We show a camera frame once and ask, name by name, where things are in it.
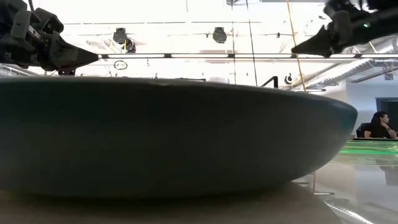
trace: cable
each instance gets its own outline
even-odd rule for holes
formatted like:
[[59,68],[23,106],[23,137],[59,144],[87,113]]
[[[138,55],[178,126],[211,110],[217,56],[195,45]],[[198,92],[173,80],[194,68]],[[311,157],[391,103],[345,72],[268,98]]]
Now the cable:
[[35,11],[35,9],[34,9],[34,7],[33,7],[33,2],[32,2],[32,0],[29,0],[28,2],[29,2],[30,10],[31,10],[32,12]]
[[[248,0],[246,0],[246,7],[248,9],[248,14],[249,14],[249,2]],[[258,86],[257,84],[257,69],[256,69],[256,59],[254,58],[254,44],[253,44],[253,34],[251,32],[251,21],[250,21],[250,17],[249,17],[249,30],[250,30],[250,39],[251,39],[251,52],[253,55],[253,65],[254,65],[254,78],[256,79],[256,86]]]
[[[286,4],[287,4],[287,11],[289,12],[290,28],[292,28],[292,36],[293,36],[294,47],[297,47],[296,36],[294,35],[292,14],[290,13],[290,2],[289,2],[289,0],[286,0]],[[301,71],[299,55],[295,54],[295,56],[296,56],[296,59],[297,59],[298,72],[300,73],[300,79],[301,79],[301,82],[303,84],[304,92],[307,93],[307,88],[305,87],[305,82],[304,82],[304,76],[303,76],[303,73]]]
[[[232,13],[234,12],[234,4],[231,4]],[[234,29],[234,19],[232,18],[232,51],[234,53],[234,80],[236,85],[236,57],[235,57],[235,29]]]

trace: robotic arm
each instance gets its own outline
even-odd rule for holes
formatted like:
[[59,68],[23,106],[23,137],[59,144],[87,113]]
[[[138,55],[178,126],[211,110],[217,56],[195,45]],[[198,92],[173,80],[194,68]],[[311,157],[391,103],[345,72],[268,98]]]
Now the robotic arm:
[[328,0],[323,12],[332,22],[292,48],[292,53],[330,57],[346,47],[398,32],[398,0],[368,0],[368,6],[377,11],[357,9],[349,0]]
[[57,16],[22,0],[0,0],[0,63],[42,67],[68,74],[98,60],[98,55],[66,43]]

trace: woman with dark hair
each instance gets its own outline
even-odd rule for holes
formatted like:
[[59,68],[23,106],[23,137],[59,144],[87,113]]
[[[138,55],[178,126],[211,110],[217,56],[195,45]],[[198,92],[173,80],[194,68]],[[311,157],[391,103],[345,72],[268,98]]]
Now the woman with dark hair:
[[395,139],[396,132],[388,125],[390,118],[384,111],[376,112],[373,115],[371,124],[365,127],[365,138]]

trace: ceiling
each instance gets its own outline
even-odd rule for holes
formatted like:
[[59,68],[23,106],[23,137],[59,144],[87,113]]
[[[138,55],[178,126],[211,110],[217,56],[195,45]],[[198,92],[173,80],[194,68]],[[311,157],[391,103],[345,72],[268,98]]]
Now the ceiling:
[[[290,11],[297,43],[316,34],[329,23],[322,12],[324,1],[290,1]],[[139,54],[289,54],[294,46],[289,13],[285,1],[248,0],[230,6],[226,0],[33,0],[34,7],[44,8],[58,16],[65,25],[62,37],[69,43],[97,54],[119,54],[111,44],[113,32],[126,28],[134,39]],[[212,39],[215,27],[224,27],[225,44]],[[369,46],[357,46],[365,51]],[[272,76],[292,74],[298,79],[299,67],[295,60],[252,59],[124,59],[125,70],[116,70],[117,60],[100,60],[79,68],[77,75],[209,78],[223,77],[229,83],[261,85]],[[315,73],[332,63],[302,62],[303,74]],[[44,73],[40,68],[31,71]]]

